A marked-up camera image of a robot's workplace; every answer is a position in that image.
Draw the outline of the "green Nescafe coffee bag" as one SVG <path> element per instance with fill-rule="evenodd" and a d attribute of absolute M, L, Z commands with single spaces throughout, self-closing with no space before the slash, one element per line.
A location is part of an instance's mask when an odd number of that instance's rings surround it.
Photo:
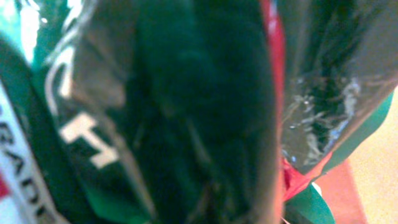
<path fill-rule="evenodd" d="M 1 2 L 2 223 L 333 223 L 397 2 Z"/>

